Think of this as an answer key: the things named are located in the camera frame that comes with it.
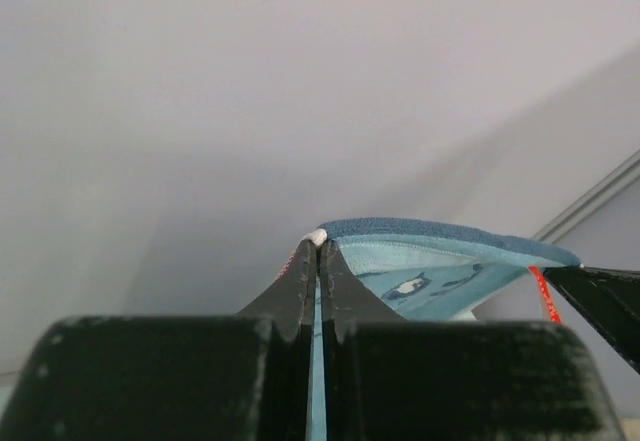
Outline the dark blue towel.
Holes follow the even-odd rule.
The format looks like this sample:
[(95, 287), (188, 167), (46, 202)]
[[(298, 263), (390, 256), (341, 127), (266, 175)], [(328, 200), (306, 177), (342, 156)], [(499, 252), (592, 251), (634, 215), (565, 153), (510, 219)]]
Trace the dark blue towel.
[(474, 309), (517, 278), (529, 275), (544, 286), (544, 269), (578, 263), (566, 251), (531, 240), (398, 218), (328, 222), (304, 240), (317, 249), (308, 440), (331, 440), (326, 435), (319, 281), (325, 243), (336, 243), (351, 273), (380, 301), (418, 322), (483, 322), (474, 317)]

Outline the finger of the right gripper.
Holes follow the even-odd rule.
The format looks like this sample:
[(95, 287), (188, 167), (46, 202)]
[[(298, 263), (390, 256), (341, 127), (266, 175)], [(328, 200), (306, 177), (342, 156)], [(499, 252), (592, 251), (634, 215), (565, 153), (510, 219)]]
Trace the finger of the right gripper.
[(544, 278), (639, 372), (639, 272), (594, 267), (543, 270)]

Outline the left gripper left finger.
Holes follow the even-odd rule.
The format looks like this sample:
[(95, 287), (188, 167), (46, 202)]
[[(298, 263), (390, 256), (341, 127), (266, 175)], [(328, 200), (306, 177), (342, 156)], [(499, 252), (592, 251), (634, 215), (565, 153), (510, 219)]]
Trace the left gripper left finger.
[(83, 316), (35, 344), (5, 440), (304, 440), (317, 249), (234, 315)]

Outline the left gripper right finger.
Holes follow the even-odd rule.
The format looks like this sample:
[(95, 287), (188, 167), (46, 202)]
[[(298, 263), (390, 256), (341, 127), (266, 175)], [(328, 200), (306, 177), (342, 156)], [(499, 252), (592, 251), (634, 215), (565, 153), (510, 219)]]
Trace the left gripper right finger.
[(587, 347), (550, 322), (402, 318), (320, 251), (331, 440), (620, 440)]

